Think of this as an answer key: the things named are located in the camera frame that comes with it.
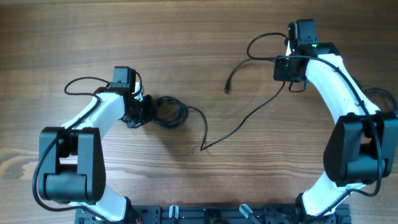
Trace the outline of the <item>right white rail clip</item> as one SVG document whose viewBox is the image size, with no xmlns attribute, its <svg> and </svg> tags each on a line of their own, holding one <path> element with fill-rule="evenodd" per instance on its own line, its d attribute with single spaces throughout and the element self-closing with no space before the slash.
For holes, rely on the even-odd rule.
<svg viewBox="0 0 398 224">
<path fill-rule="evenodd" d="M 246 204 L 243 203 L 239 206 L 239 212 L 246 218 L 250 219 L 253 215 L 252 209 Z"/>
</svg>

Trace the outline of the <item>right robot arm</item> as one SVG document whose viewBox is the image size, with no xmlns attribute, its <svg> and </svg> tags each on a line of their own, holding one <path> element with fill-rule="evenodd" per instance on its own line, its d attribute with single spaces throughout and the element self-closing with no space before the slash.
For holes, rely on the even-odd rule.
<svg viewBox="0 0 398 224">
<path fill-rule="evenodd" d="M 392 170 L 397 146 L 397 115 L 382 112 L 360 89 L 331 42 L 321 43 L 315 23 L 288 25 L 285 58 L 274 79 L 312 83 L 335 122 L 323 153 L 324 172 L 300 197 L 308 222 L 334 213 L 352 193 L 375 196 Z"/>
</svg>

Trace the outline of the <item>left white rail clip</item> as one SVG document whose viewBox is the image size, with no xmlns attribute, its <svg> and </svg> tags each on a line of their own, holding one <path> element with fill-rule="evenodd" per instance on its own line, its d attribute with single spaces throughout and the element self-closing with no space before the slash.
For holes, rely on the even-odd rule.
<svg viewBox="0 0 398 224">
<path fill-rule="evenodd" d="M 171 205 L 169 207 L 169 218 L 177 220 L 179 218 L 179 206 L 178 205 Z"/>
</svg>

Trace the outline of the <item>white rail clip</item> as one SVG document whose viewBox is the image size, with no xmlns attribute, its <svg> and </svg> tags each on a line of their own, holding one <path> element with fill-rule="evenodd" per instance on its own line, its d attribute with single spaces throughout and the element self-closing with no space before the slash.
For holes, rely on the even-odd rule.
<svg viewBox="0 0 398 224">
<path fill-rule="evenodd" d="M 171 205 L 169 207 L 169 218 L 177 220 L 179 218 L 179 206 L 178 205 Z"/>
<path fill-rule="evenodd" d="M 243 203 L 239 206 L 239 212 L 246 218 L 250 219 L 253 215 L 252 209 L 246 204 Z"/>
</svg>

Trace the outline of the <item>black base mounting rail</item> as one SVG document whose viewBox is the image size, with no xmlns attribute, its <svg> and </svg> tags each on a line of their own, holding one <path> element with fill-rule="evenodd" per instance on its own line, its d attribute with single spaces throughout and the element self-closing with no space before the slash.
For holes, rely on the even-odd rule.
<svg viewBox="0 0 398 224">
<path fill-rule="evenodd" d="M 179 207 L 176 217 L 169 207 L 140 205 L 134 207 L 141 217 L 141 223 L 151 224 L 211 224 L 211 223 L 259 223 L 283 224 L 300 223 L 298 208 L 294 204 L 269 204 L 251 207 L 252 217 L 245 217 L 238 207 Z M 351 211 L 348 205 L 340 205 L 335 213 L 314 220 L 314 223 L 351 224 Z"/>
</svg>

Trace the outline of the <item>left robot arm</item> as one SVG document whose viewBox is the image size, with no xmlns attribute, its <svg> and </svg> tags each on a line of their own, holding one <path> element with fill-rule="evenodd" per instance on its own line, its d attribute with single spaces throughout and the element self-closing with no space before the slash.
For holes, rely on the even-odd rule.
<svg viewBox="0 0 398 224">
<path fill-rule="evenodd" d="M 117 121 L 132 129 L 150 122 L 152 98 L 130 67 L 115 67 L 112 81 L 89 96 L 91 103 L 76 117 L 40 133 L 34 200 L 51 212 L 84 211 L 97 222 L 142 223 L 131 201 L 106 185 L 101 140 Z"/>
</svg>

